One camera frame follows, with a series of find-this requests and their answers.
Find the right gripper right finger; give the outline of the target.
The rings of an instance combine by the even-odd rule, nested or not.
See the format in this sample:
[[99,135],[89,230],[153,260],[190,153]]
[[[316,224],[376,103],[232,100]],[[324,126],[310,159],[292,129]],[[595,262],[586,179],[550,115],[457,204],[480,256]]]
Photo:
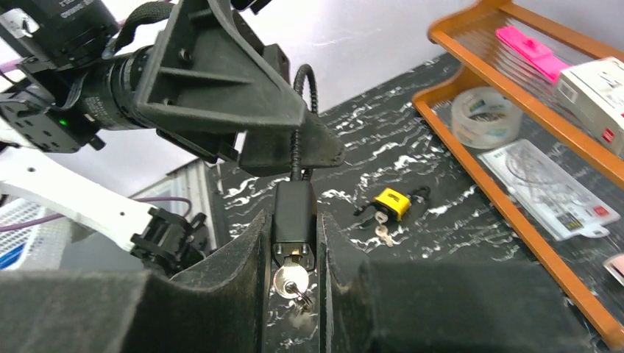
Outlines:
[[592,352],[540,265],[374,259],[334,217],[325,242],[324,352]]

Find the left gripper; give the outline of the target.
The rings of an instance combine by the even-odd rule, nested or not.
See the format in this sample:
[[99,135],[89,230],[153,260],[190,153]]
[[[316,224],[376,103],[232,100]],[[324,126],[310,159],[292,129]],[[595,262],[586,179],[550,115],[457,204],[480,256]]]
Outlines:
[[303,125],[304,101],[263,56],[240,10],[250,1],[155,1],[140,6],[117,37],[117,52],[145,18],[163,18],[154,44],[89,68],[80,93],[101,129],[153,129],[209,163],[235,161],[244,131]]

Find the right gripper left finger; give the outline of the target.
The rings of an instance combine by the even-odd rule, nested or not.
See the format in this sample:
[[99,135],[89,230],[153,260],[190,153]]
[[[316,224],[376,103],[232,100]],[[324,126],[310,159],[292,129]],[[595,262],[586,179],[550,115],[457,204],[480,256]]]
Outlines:
[[1,273],[3,352],[262,352],[272,217],[196,265]]

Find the black cable loop lock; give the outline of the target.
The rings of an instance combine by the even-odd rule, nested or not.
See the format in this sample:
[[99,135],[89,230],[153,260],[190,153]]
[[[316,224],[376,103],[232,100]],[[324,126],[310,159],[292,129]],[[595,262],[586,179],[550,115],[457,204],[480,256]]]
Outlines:
[[302,164],[302,131],[291,134],[289,180],[277,184],[272,213],[272,258],[281,266],[291,255],[300,256],[307,272],[316,267],[316,195],[313,168]]

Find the yellow padlock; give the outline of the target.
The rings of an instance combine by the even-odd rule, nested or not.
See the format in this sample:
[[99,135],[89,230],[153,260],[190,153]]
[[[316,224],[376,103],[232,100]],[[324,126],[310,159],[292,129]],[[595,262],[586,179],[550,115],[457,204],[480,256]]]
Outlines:
[[380,225],[389,221],[400,222],[414,202],[428,200],[430,193],[430,187],[424,185],[409,193],[401,193],[393,188],[385,188],[371,201],[356,208],[353,215],[360,216],[368,208],[373,207],[375,209],[374,219]]

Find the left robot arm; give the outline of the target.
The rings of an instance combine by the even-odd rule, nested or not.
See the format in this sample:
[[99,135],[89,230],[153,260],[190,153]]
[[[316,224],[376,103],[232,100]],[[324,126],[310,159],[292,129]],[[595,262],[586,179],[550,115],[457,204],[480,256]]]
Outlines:
[[118,21],[102,1],[3,1],[1,38],[24,78],[1,93],[1,192],[28,199],[109,238],[172,277],[210,254],[206,217],[187,220],[129,199],[58,163],[104,148],[102,130],[152,130],[209,163],[234,162],[278,187],[270,244],[281,263],[316,265],[310,184],[342,164],[344,145],[304,100],[278,45],[240,16],[264,1],[149,1]]

